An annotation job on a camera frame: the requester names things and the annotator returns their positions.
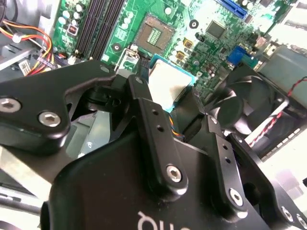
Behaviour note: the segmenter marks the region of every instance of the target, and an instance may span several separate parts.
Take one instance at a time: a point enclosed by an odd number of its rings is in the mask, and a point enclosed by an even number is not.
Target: orange wire
[[[29,26],[29,25],[16,25],[16,24],[12,24],[10,22],[8,22],[7,20],[3,20],[3,23],[7,24],[7,25],[10,25],[10,26],[13,26],[13,27],[16,27],[16,28],[23,28],[23,29],[33,29],[33,30],[37,30],[39,31],[40,33],[42,33],[43,35],[45,35],[48,40],[49,40],[49,46],[48,46],[48,50],[46,51],[46,53],[42,56],[42,58],[44,58],[50,51],[51,51],[51,47],[52,47],[52,41],[51,41],[51,38],[44,32],[42,31],[41,29],[39,28],[36,28],[34,26]],[[34,65],[34,67],[31,69],[31,72],[33,70],[35,70],[37,68],[39,64],[39,61]]]

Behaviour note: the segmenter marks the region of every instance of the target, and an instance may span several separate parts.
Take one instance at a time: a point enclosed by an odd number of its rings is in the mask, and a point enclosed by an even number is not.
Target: screw hole
[[[177,172],[174,171],[174,170],[171,170],[171,174],[172,174],[173,176],[178,176],[178,175],[177,175]]]
[[[107,67],[105,67],[105,66],[100,66],[100,69],[101,69],[103,72],[106,72],[106,73],[109,73],[109,72],[110,72],[110,70],[109,70]]]
[[[112,102],[112,106],[113,106],[113,107],[117,107],[117,106],[119,106],[119,105],[120,105],[120,100],[117,99],[117,98],[114,98],[114,99],[113,99],[113,102]]]
[[[164,132],[164,128],[162,126],[157,126],[157,129],[160,131],[160,132]]]
[[[227,157],[225,157],[225,161],[230,164],[231,163],[231,160],[229,160]]]
[[[139,77],[135,77],[135,80],[139,83],[139,84],[143,84],[143,80]]]
[[[240,200],[240,197],[238,195],[235,194],[234,197],[236,200]]]
[[[156,111],[156,110],[154,110],[154,109],[153,109],[153,114],[154,114],[154,115],[159,115],[158,111]]]

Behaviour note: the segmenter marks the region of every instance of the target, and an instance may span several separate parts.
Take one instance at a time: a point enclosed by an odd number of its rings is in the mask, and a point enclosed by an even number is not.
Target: black wire
[[[2,24],[2,21],[5,17],[6,12],[6,0],[0,0],[0,11],[2,10],[2,15],[0,17],[0,25]]]
[[[14,6],[15,6],[15,12],[14,12],[14,16],[13,18],[11,19],[11,22],[15,22],[17,21],[17,18],[18,18],[18,5],[17,5],[17,0],[13,0],[13,3],[14,3]],[[7,16],[4,14],[4,19],[9,21],[9,19],[7,18]]]
[[[15,13],[14,13],[14,16],[13,18],[11,19],[11,21],[15,22],[17,21],[17,18],[18,18],[18,5],[17,5],[17,0],[13,0],[14,2],[14,6],[15,6]]]

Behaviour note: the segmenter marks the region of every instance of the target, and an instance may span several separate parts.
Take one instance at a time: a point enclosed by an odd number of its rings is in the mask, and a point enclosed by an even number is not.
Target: chip
[[[220,52],[221,54],[224,54],[226,52],[226,48],[223,47]]]
[[[222,27],[221,25],[219,25],[217,22],[212,21],[210,25],[208,26],[206,32],[212,35],[213,37],[219,39],[223,35],[225,30],[226,29]]]
[[[261,0],[259,3],[264,6],[264,7],[268,7],[273,0]]]
[[[184,59],[184,53],[182,53],[181,51],[179,51],[176,55],[176,57],[179,59],[179,60],[183,60]]]
[[[246,17],[246,19],[244,20],[244,22],[246,24],[250,23],[250,21],[253,19],[253,16],[251,16],[250,14]]]
[[[190,49],[192,46],[193,46],[193,42],[191,42],[190,40],[188,40],[188,39],[184,39],[183,40],[183,45],[186,47],[186,48],[188,48],[188,49]]]
[[[174,31],[169,25],[147,14],[135,43],[153,54],[162,54]]]

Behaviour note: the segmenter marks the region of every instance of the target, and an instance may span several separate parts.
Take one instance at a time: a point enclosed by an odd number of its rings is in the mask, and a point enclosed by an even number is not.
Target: red and black wire
[[[295,87],[298,86],[298,84],[300,84],[303,81],[307,81],[307,76],[303,77],[302,79],[298,80],[295,84],[293,84],[291,89],[288,91],[287,96],[291,97]],[[278,118],[280,118],[282,114],[283,112],[281,111],[279,114],[273,116],[272,120],[264,127],[261,133],[255,139],[253,139],[251,143],[249,143],[249,146],[253,147],[275,125]]]

